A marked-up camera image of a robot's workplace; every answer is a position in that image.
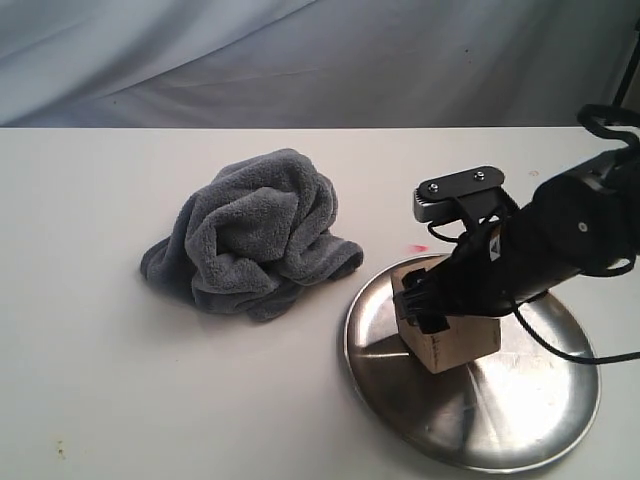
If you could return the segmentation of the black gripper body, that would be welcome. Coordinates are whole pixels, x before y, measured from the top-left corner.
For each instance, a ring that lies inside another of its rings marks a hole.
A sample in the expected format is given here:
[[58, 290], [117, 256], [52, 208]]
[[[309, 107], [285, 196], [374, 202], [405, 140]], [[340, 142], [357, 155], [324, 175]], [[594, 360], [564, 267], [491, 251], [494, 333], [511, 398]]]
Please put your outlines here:
[[575, 276], [617, 276], [632, 264], [632, 185], [558, 175], [430, 273], [443, 314], [499, 317]]

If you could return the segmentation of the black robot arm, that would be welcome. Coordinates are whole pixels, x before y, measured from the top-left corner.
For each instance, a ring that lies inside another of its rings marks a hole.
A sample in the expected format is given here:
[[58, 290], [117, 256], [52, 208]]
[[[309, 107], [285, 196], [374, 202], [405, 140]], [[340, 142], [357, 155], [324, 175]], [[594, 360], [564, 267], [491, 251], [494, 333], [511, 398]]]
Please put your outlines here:
[[612, 277], [639, 255], [639, 155], [606, 151], [540, 184], [520, 207], [490, 166], [423, 181], [414, 216], [464, 231], [445, 260], [401, 277], [394, 303], [425, 333], [452, 316], [502, 317], [575, 276]]

